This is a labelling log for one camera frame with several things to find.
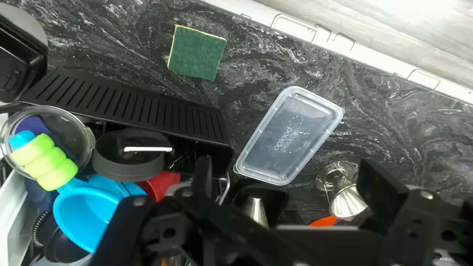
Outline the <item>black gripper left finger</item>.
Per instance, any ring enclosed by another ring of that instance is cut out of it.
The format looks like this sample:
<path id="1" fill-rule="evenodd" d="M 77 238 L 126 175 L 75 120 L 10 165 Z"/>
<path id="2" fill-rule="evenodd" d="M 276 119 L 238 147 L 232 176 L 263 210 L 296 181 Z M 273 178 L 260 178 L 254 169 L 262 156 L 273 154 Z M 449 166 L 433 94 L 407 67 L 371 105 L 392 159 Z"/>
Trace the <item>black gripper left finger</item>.
<path id="1" fill-rule="evenodd" d="M 151 207 L 143 196 L 121 200 L 90 266 L 142 266 L 140 233 Z"/>

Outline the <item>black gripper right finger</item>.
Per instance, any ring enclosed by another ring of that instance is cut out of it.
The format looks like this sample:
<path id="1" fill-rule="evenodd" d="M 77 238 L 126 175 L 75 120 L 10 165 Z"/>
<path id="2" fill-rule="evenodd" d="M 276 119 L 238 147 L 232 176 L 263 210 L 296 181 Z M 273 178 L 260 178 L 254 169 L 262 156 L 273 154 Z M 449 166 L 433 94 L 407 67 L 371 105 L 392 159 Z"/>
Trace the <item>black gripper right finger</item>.
<path id="1" fill-rule="evenodd" d="M 381 237 L 380 266 L 435 266 L 448 255 L 473 266 L 473 201 L 451 204 L 438 194 L 411 190 L 362 160 L 356 191 L 373 215 L 362 228 Z"/>

